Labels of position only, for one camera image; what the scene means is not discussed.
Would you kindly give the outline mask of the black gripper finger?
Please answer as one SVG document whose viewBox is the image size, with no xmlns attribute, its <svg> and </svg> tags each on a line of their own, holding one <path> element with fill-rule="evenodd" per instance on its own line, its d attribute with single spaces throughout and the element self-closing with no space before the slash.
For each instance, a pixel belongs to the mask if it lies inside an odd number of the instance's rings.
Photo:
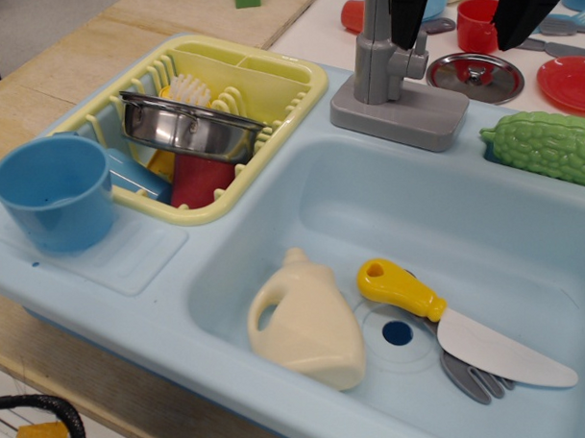
<svg viewBox="0 0 585 438">
<path fill-rule="evenodd" d="M 390 0 L 391 40 L 399 48 L 415 45 L 426 6 L 427 0 Z"/>
<path fill-rule="evenodd" d="M 521 45 L 560 0 L 499 0 L 491 23 L 497 46 L 507 51 Z"/>
</svg>

